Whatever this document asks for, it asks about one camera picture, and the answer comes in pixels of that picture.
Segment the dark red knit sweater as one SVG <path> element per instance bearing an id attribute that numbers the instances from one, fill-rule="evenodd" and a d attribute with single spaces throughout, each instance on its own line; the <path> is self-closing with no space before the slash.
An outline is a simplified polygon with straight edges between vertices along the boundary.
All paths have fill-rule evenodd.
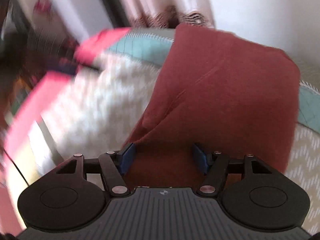
<path id="1" fill-rule="evenodd" d="M 287 167 L 299 106 L 300 71 L 280 49 L 180 24 L 150 102 L 128 142 L 136 158 L 130 188 L 195 187 L 198 143 L 232 158 L 252 154 Z"/>

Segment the patterned bed quilt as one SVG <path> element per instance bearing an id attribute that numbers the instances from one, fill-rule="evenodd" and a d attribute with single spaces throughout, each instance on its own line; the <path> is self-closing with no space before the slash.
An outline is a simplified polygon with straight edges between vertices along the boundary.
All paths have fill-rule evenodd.
<path id="1" fill-rule="evenodd" d="M 95 158 L 123 144 L 150 101 L 174 35 L 172 29 L 103 31 L 76 54 L 97 71 L 43 78 L 19 110 L 5 143 L 14 159 L 6 171 L 14 204 L 28 185 L 72 153 Z"/>

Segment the pink bed sheet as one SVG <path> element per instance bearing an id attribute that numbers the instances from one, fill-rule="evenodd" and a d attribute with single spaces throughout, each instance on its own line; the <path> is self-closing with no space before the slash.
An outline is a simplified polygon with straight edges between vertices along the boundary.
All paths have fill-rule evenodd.
<path id="1" fill-rule="evenodd" d="M 82 69 L 72 77 L 49 72 L 28 95 L 5 140 L 5 172 L 13 212 L 29 184 L 75 153 L 96 157 L 118 149 L 131 131 L 120 117 L 127 99 L 129 65 L 106 54 L 102 70 Z"/>

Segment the pink lace-trimmed curtain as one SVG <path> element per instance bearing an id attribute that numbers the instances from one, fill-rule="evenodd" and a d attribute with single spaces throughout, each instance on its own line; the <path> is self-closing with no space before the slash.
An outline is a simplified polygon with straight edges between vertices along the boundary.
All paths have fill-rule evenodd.
<path id="1" fill-rule="evenodd" d="M 210 0 L 120 0 L 135 28 L 176 28 L 180 23 L 213 27 Z"/>

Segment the dark wooden furniture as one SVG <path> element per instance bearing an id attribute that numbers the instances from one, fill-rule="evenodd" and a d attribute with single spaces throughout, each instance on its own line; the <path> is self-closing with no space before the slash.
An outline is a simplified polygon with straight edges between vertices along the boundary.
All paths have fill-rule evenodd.
<path id="1" fill-rule="evenodd" d="M 130 27 L 129 20 L 120 0 L 102 0 L 102 2 L 113 27 Z"/>

